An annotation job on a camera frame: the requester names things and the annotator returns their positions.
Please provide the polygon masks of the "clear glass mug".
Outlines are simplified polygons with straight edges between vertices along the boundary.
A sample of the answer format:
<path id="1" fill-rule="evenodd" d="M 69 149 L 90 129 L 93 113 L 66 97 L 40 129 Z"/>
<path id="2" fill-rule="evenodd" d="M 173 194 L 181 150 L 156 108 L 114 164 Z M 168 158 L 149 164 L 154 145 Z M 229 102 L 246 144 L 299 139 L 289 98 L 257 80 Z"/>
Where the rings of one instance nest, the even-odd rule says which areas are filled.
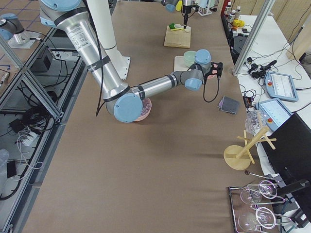
<path id="1" fill-rule="evenodd" d="M 266 123 L 261 110 L 254 110 L 246 114 L 245 128 L 248 133 L 255 135 L 264 126 L 266 126 Z"/>

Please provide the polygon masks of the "wine glass upper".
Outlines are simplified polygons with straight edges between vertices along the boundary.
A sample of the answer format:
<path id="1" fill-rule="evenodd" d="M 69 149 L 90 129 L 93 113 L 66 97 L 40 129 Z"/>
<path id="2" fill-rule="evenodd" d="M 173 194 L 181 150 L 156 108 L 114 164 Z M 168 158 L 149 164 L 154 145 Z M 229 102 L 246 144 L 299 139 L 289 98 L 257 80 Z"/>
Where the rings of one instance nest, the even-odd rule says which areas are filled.
<path id="1" fill-rule="evenodd" d="M 276 186 L 269 180 L 262 180 L 258 184 L 249 184 L 242 188 L 240 193 L 240 198 L 245 204 L 257 204 L 263 198 L 271 200 L 276 196 Z"/>

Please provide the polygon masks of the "wine glass rack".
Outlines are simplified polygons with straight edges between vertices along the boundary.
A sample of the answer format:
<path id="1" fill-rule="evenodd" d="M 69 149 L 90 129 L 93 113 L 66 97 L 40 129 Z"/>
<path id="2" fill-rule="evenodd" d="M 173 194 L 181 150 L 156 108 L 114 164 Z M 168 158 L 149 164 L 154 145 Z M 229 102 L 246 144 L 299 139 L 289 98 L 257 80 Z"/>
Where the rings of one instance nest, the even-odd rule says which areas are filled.
<path id="1" fill-rule="evenodd" d="M 240 198 L 240 193 L 242 191 L 242 188 L 244 188 L 245 186 L 249 185 L 249 184 L 258 184 L 260 181 L 258 182 L 251 182 L 243 187 L 236 187 L 236 186 L 230 186 L 228 187 L 228 194 L 229 194 L 229 200 L 230 200 L 230 208 L 231 208 L 231 214 L 232 214 L 232 220 L 233 220 L 233 228 L 234 228 L 234 232 L 236 233 L 245 233 L 244 230 L 242 230 L 239 225 L 238 225 L 238 218 L 240 215 L 247 213 L 247 212 L 253 212 L 256 209 L 258 209 L 259 207 L 266 207 L 268 209 L 270 209 L 273 214 L 276 217 L 276 225 L 274 228 L 272 229 L 267 229 L 264 230 L 263 228 L 261 229 L 262 232 L 261 233 L 270 233 L 272 230 L 274 230 L 277 226 L 282 226 L 283 224 L 287 224 L 292 222 L 291 218 L 288 216 L 283 215 L 282 213 L 277 214 L 274 213 L 273 211 L 273 206 L 277 205 L 277 204 L 287 204 L 288 201 L 283 198 L 282 196 L 279 195 L 277 188 L 279 187 L 281 181 L 273 178 L 273 177 L 266 177 L 266 176 L 260 176 L 258 175 L 259 178 L 261 178 L 260 181 L 262 180 L 269 180 L 272 183 L 275 184 L 276 186 L 276 191 L 277 191 L 277 196 L 274 199 L 266 199 L 263 198 L 262 201 L 260 203 L 257 204 L 245 204 L 242 202 L 241 198 Z"/>

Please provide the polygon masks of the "grey folded cloth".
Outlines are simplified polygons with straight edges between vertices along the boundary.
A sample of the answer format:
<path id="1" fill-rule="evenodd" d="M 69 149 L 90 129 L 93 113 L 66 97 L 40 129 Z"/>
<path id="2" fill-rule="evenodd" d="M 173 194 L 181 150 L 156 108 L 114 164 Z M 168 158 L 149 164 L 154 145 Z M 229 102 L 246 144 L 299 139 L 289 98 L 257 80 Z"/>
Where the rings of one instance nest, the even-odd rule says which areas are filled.
<path id="1" fill-rule="evenodd" d="M 230 113 L 236 115 L 240 107 L 240 102 L 232 98 L 223 96 L 218 103 L 218 108 L 222 112 Z"/>

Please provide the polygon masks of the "wine glass lower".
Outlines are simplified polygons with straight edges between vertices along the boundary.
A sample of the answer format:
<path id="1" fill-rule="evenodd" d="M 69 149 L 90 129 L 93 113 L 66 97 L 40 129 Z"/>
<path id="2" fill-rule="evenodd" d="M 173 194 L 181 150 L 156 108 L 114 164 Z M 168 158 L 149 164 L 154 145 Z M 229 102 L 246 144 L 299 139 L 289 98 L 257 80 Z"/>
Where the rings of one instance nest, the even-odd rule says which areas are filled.
<path id="1" fill-rule="evenodd" d="M 262 228 L 267 230 L 275 227 L 276 217 L 270 209 L 259 207 L 253 212 L 240 215 L 238 225 L 247 233 L 262 232 Z"/>

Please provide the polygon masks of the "blue teach pendant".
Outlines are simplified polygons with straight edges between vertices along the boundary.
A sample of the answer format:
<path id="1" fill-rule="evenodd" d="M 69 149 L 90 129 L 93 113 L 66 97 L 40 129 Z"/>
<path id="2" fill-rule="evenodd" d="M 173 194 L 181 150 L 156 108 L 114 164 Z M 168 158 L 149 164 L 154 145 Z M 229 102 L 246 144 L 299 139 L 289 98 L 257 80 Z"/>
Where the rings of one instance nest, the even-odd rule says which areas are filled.
<path id="1" fill-rule="evenodd" d="M 273 132 L 293 114 L 279 98 L 258 102 L 255 108 L 263 112 L 264 121 Z"/>
<path id="2" fill-rule="evenodd" d="M 265 75 L 265 86 L 271 98 L 297 102 L 298 94 L 291 75 L 267 72 Z"/>

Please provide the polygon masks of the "green bowl stack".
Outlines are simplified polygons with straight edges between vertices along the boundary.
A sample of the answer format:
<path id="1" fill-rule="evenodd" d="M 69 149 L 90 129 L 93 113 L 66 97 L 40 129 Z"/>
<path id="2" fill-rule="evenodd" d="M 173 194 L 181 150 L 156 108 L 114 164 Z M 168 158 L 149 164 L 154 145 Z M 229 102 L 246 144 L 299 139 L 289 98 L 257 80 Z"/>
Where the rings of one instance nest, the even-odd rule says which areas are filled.
<path id="1" fill-rule="evenodd" d="M 190 67 L 195 63 L 195 55 L 196 51 L 189 50 L 184 53 L 183 55 L 183 61 L 186 67 Z"/>

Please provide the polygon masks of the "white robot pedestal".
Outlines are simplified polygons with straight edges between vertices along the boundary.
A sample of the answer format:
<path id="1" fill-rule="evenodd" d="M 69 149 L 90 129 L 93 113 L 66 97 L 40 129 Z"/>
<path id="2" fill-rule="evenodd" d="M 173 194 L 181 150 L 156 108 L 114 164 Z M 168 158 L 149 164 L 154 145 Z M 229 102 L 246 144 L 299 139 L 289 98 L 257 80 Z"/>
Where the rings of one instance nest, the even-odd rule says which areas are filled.
<path id="1" fill-rule="evenodd" d="M 130 57 L 122 56 L 117 48 L 111 13 L 107 0 L 87 0 L 98 39 L 122 80 L 126 80 Z"/>

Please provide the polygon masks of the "white plastic spoon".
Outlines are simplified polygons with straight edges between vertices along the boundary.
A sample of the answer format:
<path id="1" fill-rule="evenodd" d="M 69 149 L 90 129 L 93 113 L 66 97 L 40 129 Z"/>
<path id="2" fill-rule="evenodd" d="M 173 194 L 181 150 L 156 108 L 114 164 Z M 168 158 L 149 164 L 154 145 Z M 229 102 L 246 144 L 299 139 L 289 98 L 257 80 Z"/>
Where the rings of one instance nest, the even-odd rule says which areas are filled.
<path id="1" fill-rule="evenodd" d="M 180 24 L 175 24 L 174 25 L 176 28 L 183 28 L 184 26 L 183 25 L 180 25 Z"/>

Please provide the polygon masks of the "yellow plastic knife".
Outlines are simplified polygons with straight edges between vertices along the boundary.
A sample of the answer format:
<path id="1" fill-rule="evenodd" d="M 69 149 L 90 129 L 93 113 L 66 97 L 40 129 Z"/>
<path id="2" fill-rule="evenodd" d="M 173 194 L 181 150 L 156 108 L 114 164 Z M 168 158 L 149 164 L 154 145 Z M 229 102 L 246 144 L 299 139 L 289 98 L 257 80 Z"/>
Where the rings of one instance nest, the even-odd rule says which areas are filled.
<path id="1" fill-rule="evenodd" d="M 174 29 L 170 29 L 171 32 L 175 32 L 175 31 L 184 31 L 184 28 L 174 28 Z"/>

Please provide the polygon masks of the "blue teach pendant near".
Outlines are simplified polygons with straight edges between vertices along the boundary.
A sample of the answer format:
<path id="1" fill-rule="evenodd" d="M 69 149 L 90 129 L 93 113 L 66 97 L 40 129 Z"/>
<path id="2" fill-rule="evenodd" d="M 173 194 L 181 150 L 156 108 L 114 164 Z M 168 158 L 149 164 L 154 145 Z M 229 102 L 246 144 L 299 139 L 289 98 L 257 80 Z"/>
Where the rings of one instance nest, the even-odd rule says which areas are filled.
<path id="1" fill-rule="evenodd" d="M 273 132 L 293 114 L 279 98 L 258 102 L 255 108 L 263 112 L 264 121 Z"/>

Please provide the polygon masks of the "black monitor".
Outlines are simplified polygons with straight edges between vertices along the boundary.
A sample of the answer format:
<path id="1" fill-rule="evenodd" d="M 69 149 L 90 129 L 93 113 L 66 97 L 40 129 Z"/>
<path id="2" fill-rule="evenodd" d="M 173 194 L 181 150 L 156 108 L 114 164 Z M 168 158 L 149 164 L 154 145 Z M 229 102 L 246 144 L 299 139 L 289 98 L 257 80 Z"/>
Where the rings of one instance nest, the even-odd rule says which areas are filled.
<path id="1" fill-rule="evenodd" d="M 286 184 L 311 180 L 311 129 L 294 113 L 269 138 L 275 149 L 262 143 L 269 163 Z"/>

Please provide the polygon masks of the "wooden cutting board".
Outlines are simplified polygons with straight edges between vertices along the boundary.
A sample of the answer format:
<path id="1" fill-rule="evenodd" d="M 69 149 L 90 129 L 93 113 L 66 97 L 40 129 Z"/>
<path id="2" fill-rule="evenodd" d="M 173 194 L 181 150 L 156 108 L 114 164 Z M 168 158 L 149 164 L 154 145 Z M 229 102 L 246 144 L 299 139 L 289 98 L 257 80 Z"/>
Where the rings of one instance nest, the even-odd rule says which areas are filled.
<path id="1" fill-rule="evenodd" d="M 190 42 L 191 42 L 191 31 L 189 33 L 185 31 L 171 32 L 169 26 L 167 26 L 164 46 L 189 49 Z"/>

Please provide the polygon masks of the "wooden cup tree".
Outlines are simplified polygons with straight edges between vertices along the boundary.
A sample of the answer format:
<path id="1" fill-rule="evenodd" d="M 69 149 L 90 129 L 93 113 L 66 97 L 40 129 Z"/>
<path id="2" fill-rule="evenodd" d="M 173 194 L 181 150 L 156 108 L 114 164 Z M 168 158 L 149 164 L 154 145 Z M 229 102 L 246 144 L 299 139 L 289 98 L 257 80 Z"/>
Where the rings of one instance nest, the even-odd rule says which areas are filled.
<path id="1" fill-rule="evenodd" d="M 254 164 L 255 161 L 250 153 L 250 149 L 258 142 L 267 142 L 272 149 L 275 149 L 273 142 L 275 138 L 268 138 L 266 133 L 269 131 L 269 127 L 266 125 L 261 130 L 252 135 L 246 131 L 243 131 L 243 136 L 239 136 L 238 139 L 244 141 L 244 146 L 231 145 L 224 150 L 225 162 L 235 170 L 245 170 L 250 164 Z"/>

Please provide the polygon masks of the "blue teach pendant far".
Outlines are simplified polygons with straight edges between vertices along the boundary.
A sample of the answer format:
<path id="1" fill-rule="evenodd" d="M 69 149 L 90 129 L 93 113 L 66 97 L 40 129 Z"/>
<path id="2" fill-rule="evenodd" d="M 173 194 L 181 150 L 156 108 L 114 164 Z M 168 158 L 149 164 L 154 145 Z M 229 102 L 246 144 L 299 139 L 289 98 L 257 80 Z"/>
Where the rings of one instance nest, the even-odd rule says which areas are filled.
<path id="1" fill-rule="evenodd" d="M 297 102 L 298 94 L 291 75 L 267 72 L 265 75 L 265 86 L 271 98 Z"/>

